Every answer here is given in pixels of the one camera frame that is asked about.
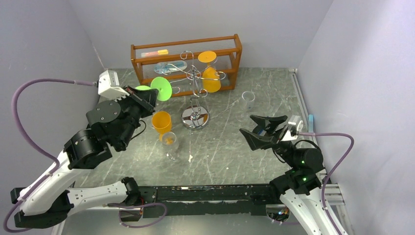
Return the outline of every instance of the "gray marble tabletop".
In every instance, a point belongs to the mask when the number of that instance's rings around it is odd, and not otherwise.
[[[122,85],[139,85],[133,70],[116,71]],[[189,96],[158,102],[156,111],[167,111],[172,117],[172,132],[180,144],[179,161],[166,157],[151,117],[147,117],[143,119],[147,129],[130,142],[126,151],[112,149],[113,157],[79,179],[75,186],[98,187],[126,176],[134,177],[139,186],[268,183],[289,166],[280,163],[271,150],[251,151],[239,132],[239,128],[255,127],[249,118],[243,122],[235,118],[242,112],[238,99],[244,91],[255,94],[250,114],[301,116],[287,69],[240,68],[235,90],[211,93],[200,99],[200,104],[210,112],[209,124],[202,130],[190,131],[181,124],[181,113],[190,105]]]

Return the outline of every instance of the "orange cup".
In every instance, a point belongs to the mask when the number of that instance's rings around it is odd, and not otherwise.
[[[154,129],[160,134],[160,141],[164,133],[171,131],[171,116],[168,112],[159,111],[151,119]]]

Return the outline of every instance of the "wooden rack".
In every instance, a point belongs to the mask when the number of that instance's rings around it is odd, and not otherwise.
[[[141,55],[142,52],[162,49],[167,49],[169,54],[143,58],[137,58],[136,56],[136,52]],[[206,64],[200,63],[197,60],[197,56],[203,51],[214,51],[218,56],[218,61],[213,66],[216,67],[217,71],[226,73],[227,79],[229,80],[229,85],[222,85],[220,91],[235,89],[239,62],[242,54],[242,44],[237,34],[227,37],[205,38],[170,43],[148,44],[141,46],[131,45],[131,63],[133,64],[140,84],[148,85],[155,77],[158,76],[165,77],[167,80],[186,78],[186,74],[182,72],[173,72],[171,75],[157,74],[154,72],[154,67],[157,63],[182,60],[180,58],[180,53],[185,50],[193,52],[195,57],[194,65],[200,70],[203,70],[206,67]],[[188,65],[192,64],[191,57],[188,57],[185,61]],[[183,91],[174,94],[173,97],[191,94],[193,94],[193,91]]]

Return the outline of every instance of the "glass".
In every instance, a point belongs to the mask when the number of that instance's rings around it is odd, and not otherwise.
[[[177,161],[178,158],[178,149],[179,142],[177,137],[173,132],[164,133],[161,137],[161,142],[163,143],[163,152],[166,154],[167,158],[172,161]]]
[[[255,94],[253,92],[245,91],[238,100],[239,110],[236,119],[240,122],[249,120],[249,111],[254,107]]]

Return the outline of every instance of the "white wall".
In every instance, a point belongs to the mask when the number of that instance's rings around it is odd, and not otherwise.
[[[355,147],[334,175],[357,235],[415,234],[415,2],[334,0],[299,66],[318,132]],[[348,146],[319,138],[331,168]]]
[[[36,78],[96,81],[102,67],[66,0],[0,0],[0,219],[12,207],[10,190],[26,187],[51,164],[19,134],[10,103],[14,91]],[[98,101],[97,89],[69,84],[35,84],[19,99],[22,123],[51,154],[79,129]],[[13,218],[9,221],[13,227]],[[22,235],[50,234],[51,229]]]
[[[333,0],[69,0],[104,66],[132,68],[130,45],[238,33],[241,67],[297,68]]]

